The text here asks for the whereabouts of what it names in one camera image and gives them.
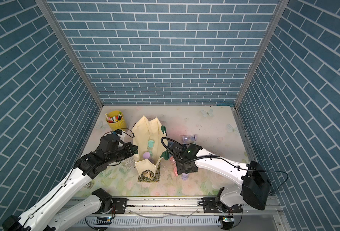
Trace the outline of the teal hourglass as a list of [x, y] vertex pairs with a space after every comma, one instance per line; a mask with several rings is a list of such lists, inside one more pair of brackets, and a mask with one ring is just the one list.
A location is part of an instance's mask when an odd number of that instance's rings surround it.
[[153, 147], [154, 147], [155, 141], [154, 140], [149, 140], [148, 141], [148, 146], [147, 146], [147, 151], [152, 155], [153, 154]]

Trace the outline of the cream canvas tote bag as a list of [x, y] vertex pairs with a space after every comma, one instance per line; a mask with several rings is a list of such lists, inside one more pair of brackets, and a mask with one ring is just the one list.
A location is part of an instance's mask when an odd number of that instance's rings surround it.
[[138, 147], [134, 154], [135, 167], [138, 171], [139, 182], [159, 182], [160, 163], [169, 159], [169, 152], [161, 142], [167, 138], [167, 129], [156, 117], [149, 120], [142, 116], [133, 126], [133, 144]]

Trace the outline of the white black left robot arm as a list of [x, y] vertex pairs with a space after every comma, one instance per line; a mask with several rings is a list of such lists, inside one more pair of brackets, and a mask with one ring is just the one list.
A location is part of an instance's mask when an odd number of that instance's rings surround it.
[[122, 130], [101, 137], [95, 151], [76, 161], [66, 177], [30, 209], [18, 216], [9, 216], [2, 224], [5, 231], [65, 231], [94, 213], [114, 214], [112, 195], [95, 190], [87, 199], [61, 212], [61, 208], [85, 185], [105, 171], [110, 164], [120, 164], [138, 153], [138, 146], [124, 142]]

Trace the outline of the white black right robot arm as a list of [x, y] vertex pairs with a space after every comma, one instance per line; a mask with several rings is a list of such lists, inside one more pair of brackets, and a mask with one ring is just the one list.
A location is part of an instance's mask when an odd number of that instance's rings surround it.
[[264, 210], [266, 208], [272, 183], [265, 170], [256, 162], [249, 164], [231, 161], [215, 155], [201, 146], [181, 144], [170, 138], [161, 139], [162, 145], [176, 162], [177, 173], [196, 173], [206, 169], [217, 173], [234, 183], [231, 188], [222, 187], [213, 201], [213, 206], [220, 212], [240, 212], [242, 205]]

